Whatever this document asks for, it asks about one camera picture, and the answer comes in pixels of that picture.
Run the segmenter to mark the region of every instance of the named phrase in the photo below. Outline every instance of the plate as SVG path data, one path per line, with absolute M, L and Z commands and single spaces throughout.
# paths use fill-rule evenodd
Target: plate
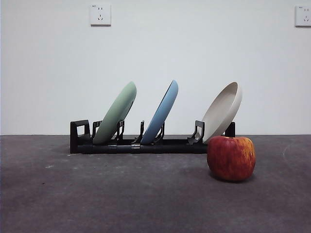
M 93 139 L 94 145 L 106 143 L 116 133 L 117 124 L 119 121 L 125 120 L 134 103 L 136 92 L 136 86 L 133 82 L 123 88 L 99 125 Z
M 203 143 L 207 144 L 213 136 L 219 136 L 228 128 L 242 101 L 242 89 L 236 83 L 230 83 L 216 97 L 205 113 Z
M 141 139 L 141 144 L 150 144 L 155 139 L 157 133 L 161 129 L 161 126 L 165 122 L 170 110 L 173 107 L 175 99 L 178 94 L 178 84 L 175 80 L 171 82 L 171 85 L 167 89 L 160 105 L 158 106 L 150 124 Z

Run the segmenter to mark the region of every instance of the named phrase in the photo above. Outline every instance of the red apple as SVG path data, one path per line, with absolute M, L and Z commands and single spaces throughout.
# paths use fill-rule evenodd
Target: red apple
M 211 172 L 224 180 L 242 181 L 254 171 L 256 155 L 247 137 L 212 137 L 207 146 L 207 164 Z

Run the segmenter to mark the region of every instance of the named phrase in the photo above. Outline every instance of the gray floor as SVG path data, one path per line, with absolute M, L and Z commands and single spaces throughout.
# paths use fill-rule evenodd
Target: gray floor
M 1 137 L 3 233 L 310 233 L 311 135 L 249 136 L 254 175 L 206 154 L 69 154 L 68 136 Z

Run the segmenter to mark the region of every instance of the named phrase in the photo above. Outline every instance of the dish rack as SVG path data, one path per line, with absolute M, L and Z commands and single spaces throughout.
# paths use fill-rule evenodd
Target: dish rack
M 150 144 L 141 144 L 140 141 L 144 132 L 144 121 L 140 123 L 140 134 L 138 137 L 125 139 L 123 136 L 125 123 L 119 121 L 117 123 L 117 134 L 108 142 L 101 145 L 93 145 L 93 138 L 96 134 L 96 128 L 102 121 L 93 122 L 92 135 L 88 120 L 72 121 L 70 123 L 70 153 L 82 154 L 119 154 L 119 153 L 193 153 L 203 154 L 207 152 L 207 145 L 203 144 L 205 125 L 202 121 L 195 121 L 194 133 L 192 136 L 184 139 L 168 139 L 164 138 L 165 123 L 163 123 L 160 133 Z M 78 135 L 77 128 L 84 126 L 84 134 Z M 235 123 L 231 122 L 226 129 L 224 136 L 235 137 Z

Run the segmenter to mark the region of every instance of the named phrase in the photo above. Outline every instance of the electrical outlet plate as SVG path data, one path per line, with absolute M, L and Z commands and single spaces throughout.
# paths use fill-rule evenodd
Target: electrical outlet plate
M 296 6 L 295 11 L 296 27 L 311 27 L 311 6 Z
M 111 26 L 110 4 L 92 4 L 89 12 L 91 26 Z

